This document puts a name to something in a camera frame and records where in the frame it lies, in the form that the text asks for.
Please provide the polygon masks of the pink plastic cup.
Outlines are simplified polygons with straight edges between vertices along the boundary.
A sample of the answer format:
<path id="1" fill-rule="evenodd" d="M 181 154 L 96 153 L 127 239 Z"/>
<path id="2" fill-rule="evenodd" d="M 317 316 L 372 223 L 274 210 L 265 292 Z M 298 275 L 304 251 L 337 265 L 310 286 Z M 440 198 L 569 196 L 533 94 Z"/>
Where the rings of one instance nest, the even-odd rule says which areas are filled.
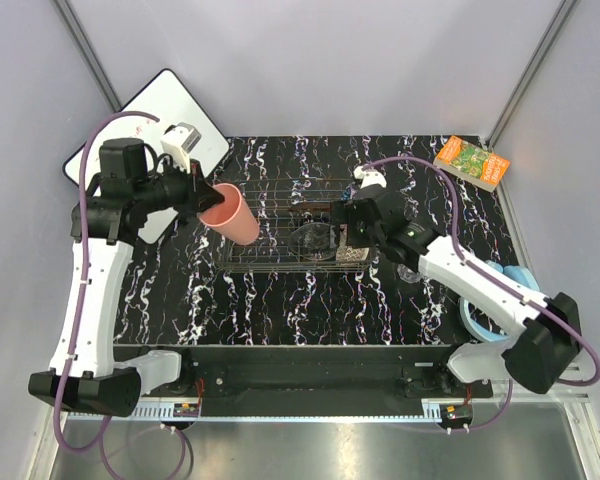
<path id="1" fill-rule="evenodd" d="M 241 190 L 230 183 L 213 186 L 224 200 L 198 216 L 199 220 L 235 244 L 246 246 L 259 236 L 260 225 Z"/>

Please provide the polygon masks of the clear drinking glass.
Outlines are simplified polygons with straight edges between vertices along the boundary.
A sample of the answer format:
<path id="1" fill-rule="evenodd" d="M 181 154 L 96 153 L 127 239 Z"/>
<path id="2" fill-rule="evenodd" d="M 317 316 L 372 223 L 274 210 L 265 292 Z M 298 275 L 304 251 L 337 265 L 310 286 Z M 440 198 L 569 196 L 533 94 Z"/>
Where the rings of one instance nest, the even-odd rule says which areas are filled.
<path id="1" fill-rule="evenodd" d="M 422 275 L 420 273 L 411 270 L 406 265 L 398 265 L 396 272 L 398 277 L 408 284 L 418 283 L 422 279 Z"/>

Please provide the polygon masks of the brown patterned ceramic bowl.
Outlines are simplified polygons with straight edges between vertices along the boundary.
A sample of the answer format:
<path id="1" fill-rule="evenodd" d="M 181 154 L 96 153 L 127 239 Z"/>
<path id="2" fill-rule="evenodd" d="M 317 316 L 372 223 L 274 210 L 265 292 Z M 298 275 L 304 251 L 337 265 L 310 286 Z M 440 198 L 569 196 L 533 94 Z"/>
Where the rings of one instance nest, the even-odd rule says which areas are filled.
<path id="1" fill-rule="evenodd" d="M 336 250 L 336 261 L 341 264 L 359 263 L 368 259 L 370 249 L 351 247 L 348 245 L 339 246 Z"/>

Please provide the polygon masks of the wire dish rack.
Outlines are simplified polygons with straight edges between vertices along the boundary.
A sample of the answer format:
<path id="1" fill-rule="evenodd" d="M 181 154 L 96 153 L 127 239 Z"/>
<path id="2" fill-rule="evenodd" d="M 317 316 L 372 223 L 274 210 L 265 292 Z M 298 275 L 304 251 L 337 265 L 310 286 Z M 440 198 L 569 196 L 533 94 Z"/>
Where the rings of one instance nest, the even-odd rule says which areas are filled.
<path id="1" fill-rule="evenodd" d="M 373 250 L 364 262 L 341 264 L 332 260 L 308 262 L 295 257 L 288 248 L 289 235 L 309 222 L 330 224 L 336 233 L 337 248 L 347 245 L 347 226 L 331 223 L 330 211 L 289 211 L 299 202 L 333 202 L 354 193 L 354 180 L 339 178 L 277 178 L 248 180 L 238 184 L 247 205 L 256 216 L 258 239 L 247 246 L 224 238 L 216 240 L 216 265 L 236 273 L 358 272 L 371 263 Z"/>

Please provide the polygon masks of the clear glass square plate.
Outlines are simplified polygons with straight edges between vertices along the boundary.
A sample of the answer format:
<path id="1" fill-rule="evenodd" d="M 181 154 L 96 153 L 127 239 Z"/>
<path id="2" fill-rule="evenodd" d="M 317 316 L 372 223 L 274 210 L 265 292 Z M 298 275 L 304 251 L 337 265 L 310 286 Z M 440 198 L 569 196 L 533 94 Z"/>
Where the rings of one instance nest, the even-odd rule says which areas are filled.
<path id="1" fill-rule="evenodd" d="M 327 261 L 336 256 L 336 233 L 327 223 L 306 223 L 289 235 L 287 243 L 290 252 L 301 261 Z"/>

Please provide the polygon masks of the red floral plate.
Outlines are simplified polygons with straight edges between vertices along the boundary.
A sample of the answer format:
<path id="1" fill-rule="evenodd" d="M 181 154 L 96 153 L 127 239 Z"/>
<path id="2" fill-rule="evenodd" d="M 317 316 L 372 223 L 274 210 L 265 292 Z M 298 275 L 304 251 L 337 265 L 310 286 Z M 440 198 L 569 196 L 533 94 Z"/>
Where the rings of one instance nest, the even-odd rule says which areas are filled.
<path id="1" fill-rule="evenodd" d="M 299 202 L 288 207 L 289 211 L 330 211 L 330 202 Z"/>

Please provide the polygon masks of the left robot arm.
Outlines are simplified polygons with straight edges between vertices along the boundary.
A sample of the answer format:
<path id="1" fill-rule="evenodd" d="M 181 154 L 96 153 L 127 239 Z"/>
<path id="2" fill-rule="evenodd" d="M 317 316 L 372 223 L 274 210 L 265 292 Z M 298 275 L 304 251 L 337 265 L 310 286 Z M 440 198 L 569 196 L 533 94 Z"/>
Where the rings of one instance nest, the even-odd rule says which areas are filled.
<path id="1" fill-rule="evenodd" d="M 122 283 L 148 217 L 168 209 L 197 216 L 224 199 L 199 161 L 163 154 L 149 168 L 148 150 L 136 138 L 105 141 L 100 170 L 71 212 L 74 265 L 62 333 L 48 369 L 28 383 L 30 395 L 67 412 L 127 417 L 158 387 L 183 396 L 195 386 L 196 372 L 175 351 L 114 359 Z"/>

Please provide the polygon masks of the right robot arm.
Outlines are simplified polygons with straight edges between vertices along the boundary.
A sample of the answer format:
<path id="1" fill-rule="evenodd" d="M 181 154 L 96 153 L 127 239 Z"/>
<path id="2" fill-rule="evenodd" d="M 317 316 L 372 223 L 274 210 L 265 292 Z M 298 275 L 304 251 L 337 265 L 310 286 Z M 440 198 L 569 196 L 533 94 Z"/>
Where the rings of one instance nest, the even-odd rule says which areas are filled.
<path id="1" fill-rule="evenodd" d="M 558 382 L 581 347 L 578 306 L 565 293 L 549 297 L 506 277 L 453 243 L 441 229 L 404 215 L 400 196 L 379 185 L 330 205 L 334 225 L 352 247 L 375 247 L 388 260 L 448 287 L 486 314 L 504 339 L 455 348 L 434 371 L 434 384 L 456 396 L 478 380 L 511 379 L 536 394 Z"/>

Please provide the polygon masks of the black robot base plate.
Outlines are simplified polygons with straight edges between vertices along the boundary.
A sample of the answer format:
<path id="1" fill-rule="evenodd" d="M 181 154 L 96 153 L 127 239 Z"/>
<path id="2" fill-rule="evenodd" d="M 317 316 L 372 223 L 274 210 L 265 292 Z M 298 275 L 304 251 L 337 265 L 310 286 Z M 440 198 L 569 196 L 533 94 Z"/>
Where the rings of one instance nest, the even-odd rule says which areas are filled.
<path id="1" fill-rule="evenodd" d="M 186 380 L 198 380 L 206 398 L 248 390 L 369 389 L 409 398 L 488 398 L 491 384 L 463 384 L 443 362 L 452 346 L 167 346 L 116 345 L 114 358 L 131 360 L 154 350 L 183 355 Z"/>

